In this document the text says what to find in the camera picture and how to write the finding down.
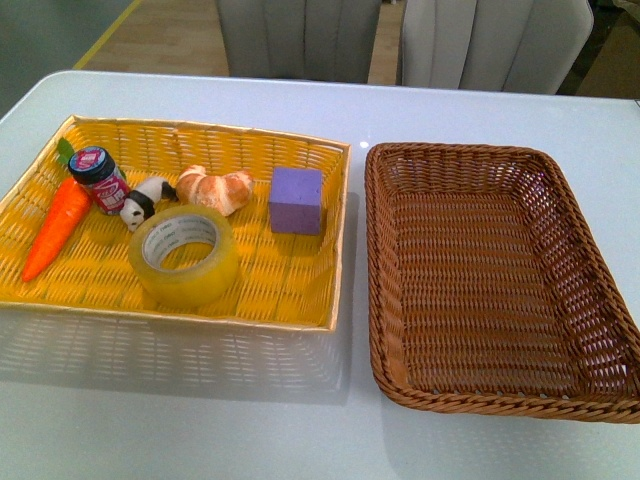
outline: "tape roll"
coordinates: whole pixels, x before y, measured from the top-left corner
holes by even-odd
[[[191,267],[162,267],[172,251],[188,243],[206,243],[213,248]],[[198,205],[169,208],[143,222],[131,238],[129,262],[154,300],[179,308],[212,303],[238,273],[238,253],[229,222],[216,210]]]

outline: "yellow woven basket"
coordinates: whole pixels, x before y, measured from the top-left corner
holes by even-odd
[[[175,309],[151,300],[129,265],[131,234],[119,216],[92,208],[54,263],[25,284],[20,275],[51,199],[68,172],[57,162],[64,137],[77,150],[107,149],[135,187],[150,175],[175,185],[189,165],[211,175],[246,169],[250,204],[229,217],[240,253],[236,282],[215,303]],[[69,117],[0,202],[0,304],[116,317],[333,331],[340,295],[348,144],[274,131],[195,122]],[[320,236],[274,234],[268,198],[274,167],[322,172]],[[158,210],[170,208],[162,201]],[[201,255],[197,248],[183,254]]]

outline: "purple block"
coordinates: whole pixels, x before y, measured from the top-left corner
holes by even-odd
[[[319,235],[321,192],[320,170],[274,168],[269,195],[271,231]]]

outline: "chair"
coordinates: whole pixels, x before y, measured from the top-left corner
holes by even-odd
[[[588,0],[407,0],[398,83],[553,94],[592,27]]]
[[[231,76],[367,83],[380,0],[216,0]]]

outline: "tape core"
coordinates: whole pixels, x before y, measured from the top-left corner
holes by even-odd
[[[187,271],[196,268],[216,253],[219,237],[218,226],[208,218],[193,214],[180,215],[168,218],[153,227],[142,244],[142,256],[155,270],[172,272],[175,270],[163,268],[162,262],[176,248],[188,243],[211,245],[213,249],[204,259],[188,268],[179,269]]]

